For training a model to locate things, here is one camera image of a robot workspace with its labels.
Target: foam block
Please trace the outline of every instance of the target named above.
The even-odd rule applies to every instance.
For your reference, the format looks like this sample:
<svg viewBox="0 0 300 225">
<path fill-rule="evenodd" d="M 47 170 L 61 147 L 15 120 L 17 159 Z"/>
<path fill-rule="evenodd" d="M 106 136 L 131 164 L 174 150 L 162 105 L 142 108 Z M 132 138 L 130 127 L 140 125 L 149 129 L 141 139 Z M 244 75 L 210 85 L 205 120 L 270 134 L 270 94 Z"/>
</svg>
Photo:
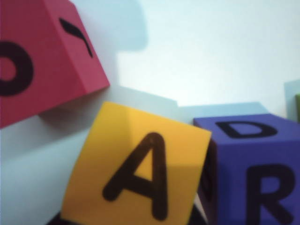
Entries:
<svg viewBox="0 0 300 225">
<path fill-rule="evenodd" d="M 0 98 L 5 127 L 109 86 L 68 0 L 1 0 Z"/>
<path fill-rule="evenodd" d="M 300 123 L 300 94 L 296 95 L 298 122 Z"/>
<path fill-rule="evenodd" d="M 209 224 L 300 224 L 297 123 L 259 114 L 194 124 L 212 131 L 198 189 Z"/>
<path fill-rule="evenodd" d="M 70 177 L 61 218 L 188 224 L 210 132 L 105 102 Z"/>
</svg>

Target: alphabet block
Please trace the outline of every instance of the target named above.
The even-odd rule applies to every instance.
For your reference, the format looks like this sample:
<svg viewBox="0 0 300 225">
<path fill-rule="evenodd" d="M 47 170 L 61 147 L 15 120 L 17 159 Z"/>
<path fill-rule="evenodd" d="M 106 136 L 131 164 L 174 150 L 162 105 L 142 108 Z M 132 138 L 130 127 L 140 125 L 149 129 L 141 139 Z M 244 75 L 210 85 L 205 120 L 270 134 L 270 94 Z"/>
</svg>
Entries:
<svg viewBox="0 0 300 225">
<path fill-rule="evenodd" d="M 79 224 L 188 224 L 210 132 L 105 102 L 60 217 Z"/>
<path fill-rule="evenodd" d="M 300 224 L 297 123 L 260 114 L 194 124 L 212 131 L 198 188 L 209 224 Z"/>
<path fill-rule="evenodd" d="M 298 122 L 300 123 L 300 94 L 296 95 Z"/>
<path fill-rule="evenodd" d="M 109 86 L 68 0 L 1 0 L 0 127 Z"/>
</svg>

